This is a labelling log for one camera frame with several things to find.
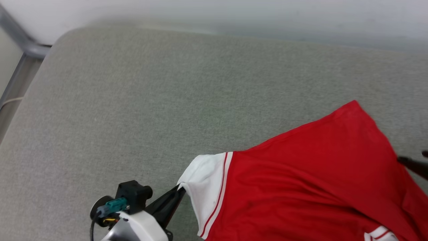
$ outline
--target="metal frame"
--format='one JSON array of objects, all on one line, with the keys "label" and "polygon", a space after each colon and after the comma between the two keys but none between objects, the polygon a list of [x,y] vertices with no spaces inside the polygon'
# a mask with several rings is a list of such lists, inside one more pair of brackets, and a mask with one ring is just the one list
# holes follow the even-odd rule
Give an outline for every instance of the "metal frame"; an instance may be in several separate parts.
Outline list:
[{"label": "metal frame", "polygon": [[12,74],[12,77],[9,80],[9,83],[6,86],[6,89],[4,90],[2,96],[0,97],[0,110],[3,107],[3,103],[6,101],[6,98],[8,97],[8,95],[10,93],[10,90],[13,88],[13,86],[14,86],[14,84],[16,82],[16,79],[18,78],[19,73],[21,72],[22,67],[25,64],[25,60],[27,58],[28,58],[28,56],[25,53],[23,53],[22,56],[21,56],[21,59],[18,62],[18,65],[15,68],[15,71]]},{"label": "metal frame", "polygon": [[22,57],[13,72],[6,89],[0,97],[0,110],[4,101],[15,84],[16,78],[19,75],[22,66],[27,58],[35,58],[43,60],[51,49],[50,46],[40,45],[30,38],[24,30],[13,20],[7,11],[0,5],[0,27],[10,36],[10,38],[19,46],[23,51]]},{"label": "metal frame", "polygon": [[50,46],[40,45],[30,38],[13,18],[0,5],[0,27],[22,49],[25,55],[43,60],[50,50]]}]

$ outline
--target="fabric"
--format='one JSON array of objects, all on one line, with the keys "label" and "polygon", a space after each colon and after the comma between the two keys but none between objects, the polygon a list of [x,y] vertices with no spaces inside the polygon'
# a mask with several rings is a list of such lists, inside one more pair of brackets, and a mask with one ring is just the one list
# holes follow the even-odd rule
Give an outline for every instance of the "fabric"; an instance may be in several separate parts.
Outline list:
[{"label": "fabric", "polygon": [[[353,99],[398,154],[419,159],[428,143],[426,66],[425,55],[306,42],[69,32],[0,144],[0,237],[88,240],[90,208],[118,183],[149,185],[155,200],[197,155],[246,150]],[[200,240],[188,197],[168,230],[175,241]],[[106,231],[96,228],[95,238]]]},{"label": "fabric", "polygon": [[210,241],[428,240],[428,197],[356,101],[249,150],[198,156],[178,183]]}]

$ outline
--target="gray cushion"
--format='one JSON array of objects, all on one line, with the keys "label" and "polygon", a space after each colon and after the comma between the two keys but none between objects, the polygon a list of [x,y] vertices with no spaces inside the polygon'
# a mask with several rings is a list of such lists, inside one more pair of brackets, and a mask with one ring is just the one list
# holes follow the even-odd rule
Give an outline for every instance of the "gray cushion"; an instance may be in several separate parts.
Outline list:
[{"label": "gray cushion", "polygon": [[[91,206],[118,183],[135,179],[156,198],[196,155],[252,147],[353,99],[399,154],[419,158],[428,148],[427,66],[425,55],[373,49],[72,31],[53,46],[0,146],[1,239],[88,240]],[[199,239],[188,197],[169,229],[177,241]]]}]

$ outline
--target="wire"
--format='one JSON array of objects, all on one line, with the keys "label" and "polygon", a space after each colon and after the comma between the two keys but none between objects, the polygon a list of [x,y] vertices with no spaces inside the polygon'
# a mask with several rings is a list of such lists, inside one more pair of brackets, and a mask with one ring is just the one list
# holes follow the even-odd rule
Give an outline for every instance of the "wire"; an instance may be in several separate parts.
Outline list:
[{"label": "wire", "polygon": [[103,220],[103,223],[105,223],[106,221],[116,221],[116,218],[106,218]]},{"label": "wire", "polygon": [[89,229],[89,237],[91,238],[91,241],[94,241],[94,226],[95,226],[95,220],[100,216],[101,211],[99,211],[97,214],[95,214],[94,218],[91,222],[91,229]]},{"label": "wire", "polygon": [[18,97],[18,98],[9,99],[9,100],[3,102],[3,105],[1,107],[5,106],[5,104],[10,103],[12,101],[22,100],[23,98],[24,97]]}]

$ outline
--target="teal connector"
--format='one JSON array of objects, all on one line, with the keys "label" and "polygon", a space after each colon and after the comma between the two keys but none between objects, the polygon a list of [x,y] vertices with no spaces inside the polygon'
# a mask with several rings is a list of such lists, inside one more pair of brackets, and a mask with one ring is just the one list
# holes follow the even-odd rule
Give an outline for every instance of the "teal connector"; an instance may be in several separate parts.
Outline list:
[{"label": "teal connector", "polygon": [[110,213],[116,213],[126,209],[126,198],[119,198],[106,203]]},{"label": "teal connector", "polygon": [[105,205],[97,208],[97,213],[100,213],[99,217],[107,217],[109,214],[117,213],[126,209],[128,202],[126,198],[119,198],[107,202]]}]

